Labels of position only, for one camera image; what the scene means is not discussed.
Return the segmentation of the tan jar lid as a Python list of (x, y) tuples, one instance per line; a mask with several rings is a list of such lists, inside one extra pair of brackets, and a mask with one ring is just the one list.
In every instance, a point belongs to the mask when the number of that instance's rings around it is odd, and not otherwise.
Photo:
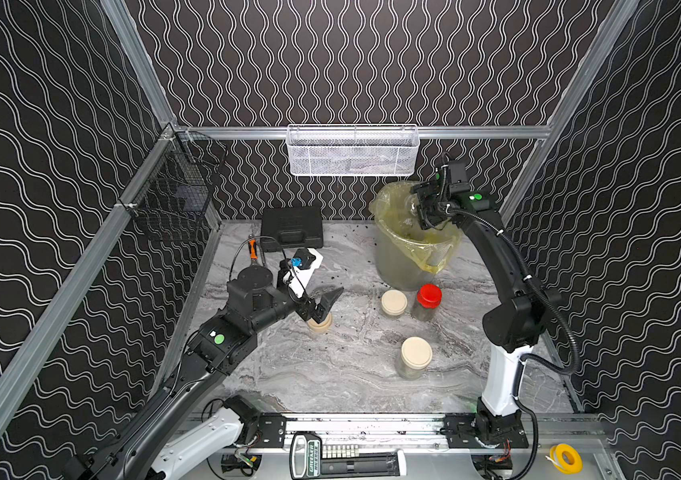
[(314, 319), (308, 320), (306, 322), (306, 326), (312, 330), (314, 333), (318, 334), (324, 334), (330, 330), (332, 327), (332, 324), (334, 323), (334, 316), (332, 316), (332, 313), (329, 313), (325, 318), (323, 322), (318, 322)]

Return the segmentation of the glass jar with tea leaves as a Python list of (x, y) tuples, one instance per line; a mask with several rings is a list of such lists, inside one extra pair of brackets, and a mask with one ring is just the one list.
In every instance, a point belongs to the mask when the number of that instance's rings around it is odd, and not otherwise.
[(422, 228), (425, 228), (425, 212), (421, 206), (420, 199), (416, 194), (410, 194), (405, 200), (406, 212), (412, 218), (412, 222), (417, 222)]

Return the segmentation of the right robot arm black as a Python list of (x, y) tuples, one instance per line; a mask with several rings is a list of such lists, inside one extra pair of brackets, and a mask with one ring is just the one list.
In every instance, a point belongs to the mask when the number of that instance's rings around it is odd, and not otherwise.
[(478, 250), (494, 281), (500, 304), (483, 317), (493, 346), (489, 376), (479, 397), (473, 436), (486, 448), (527, 448), (532, 442), (522, 422), (520, 391), (525, 366), (534, 361), (567, 374), (563, 366), (534, 354), (541, 334), (560, 316), (561, 296), (544, 290), (507, 233), (498, 196), (470, 186), (463, 162), (443, 165), (434, 179), (410, 189), (412, 210), (422, 229), (459, 228)]

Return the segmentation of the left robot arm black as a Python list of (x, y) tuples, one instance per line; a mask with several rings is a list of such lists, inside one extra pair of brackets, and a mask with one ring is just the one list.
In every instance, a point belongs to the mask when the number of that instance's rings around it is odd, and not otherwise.
[(214, 452), (238, 440), (254, 440), (258, 415), (244, 403), (228, 403), (202, 425), (174, 437), (194, 406), (215, 390), (256, 349), (258, 334), (296, 313), (323, 322), (343, 288), (318, 299), (292, 291), (300, 279), (252, 264), (226, 284), (226, 305), (190, 336), (174, 373), (158, 388), (116, 441), (96, 453), (70, 458), (66, 479), (180, 479)]

